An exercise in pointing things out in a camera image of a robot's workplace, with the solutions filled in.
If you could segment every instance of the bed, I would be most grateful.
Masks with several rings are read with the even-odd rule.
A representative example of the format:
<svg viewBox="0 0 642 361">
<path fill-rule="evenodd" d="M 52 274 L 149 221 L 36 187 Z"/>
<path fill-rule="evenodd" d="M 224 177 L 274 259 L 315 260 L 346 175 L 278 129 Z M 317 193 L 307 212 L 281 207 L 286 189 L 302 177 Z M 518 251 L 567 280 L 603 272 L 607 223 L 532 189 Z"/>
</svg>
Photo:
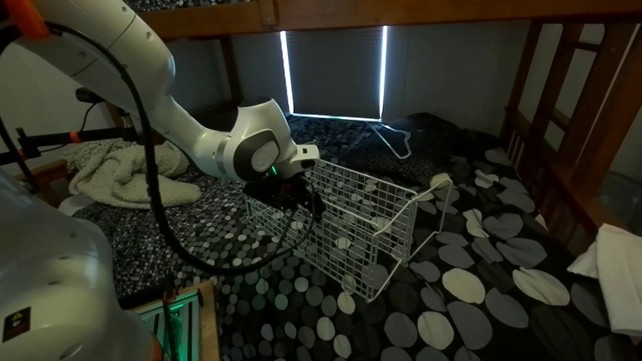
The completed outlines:
<svg viewBox="0 0 642 361">
<path fill-rule="evenodd" d="M 457 182 L 454 202 L 417 212 L 415 237 L 446 209 L 446 228 L 365 304 L 300 257 L 278 259 L 243 276 L 217 279 L 217 319 L 226 360 L 634 360 L 633 343 L 612 336 L 596 280 L 567 270 L 573 254 L 538 216 L 500 139 L 457 131 L 430 115 L 399 123 L 414 134 L 455 137 L 430 172 L 447 171 Z M 324 159 L 351 162 L 377 142 L 368 123 L 289 118 L 300 142 L 319 144 Z M 422 189 L 422 179 L 377 177 Z M 256 259 L 266 249 L 234 227 L 227 184 L 188 172 L 205 196 L 168 209 L 185 244 L 208 260 Z M 149 211 L 93 204 L 77 216 L 95 221 L 114 249 L 118 298 L 153 284 L 190 284 L 199 270 L 183 264 L 150 233 Z M 226 243 L 202 243 L 213 223 L 230 223 Z"/>
</svg>

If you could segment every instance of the white cloth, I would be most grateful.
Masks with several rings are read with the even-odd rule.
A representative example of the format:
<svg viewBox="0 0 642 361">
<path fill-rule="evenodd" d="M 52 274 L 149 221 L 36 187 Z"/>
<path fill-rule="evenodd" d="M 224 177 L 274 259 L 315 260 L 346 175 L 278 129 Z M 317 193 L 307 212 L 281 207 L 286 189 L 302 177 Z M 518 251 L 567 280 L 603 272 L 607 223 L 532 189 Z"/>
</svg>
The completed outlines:
<svg viewBox="0 0 642 361">
<path fill-rule="evenodd" d="M 171 181 L 187 171 L 187 157 L 171 142 L 156 148 L 158 184 L 165 207 L 201 199 L 197 184 Z M 72 195 L 86 195 L 97 202 L 123 209 L 149 209 L 145 179 L 145 148 L 123 140 L 86 142 L 67 153 L 71 169 L 79 175 L 69 184 Z"/>
<path fill-rule="evenodd" d="M 603 224 L 596 243 L 568 270 L 601 280 L 614 333 L 642 336 L 642 237 Z"/>
</svg>

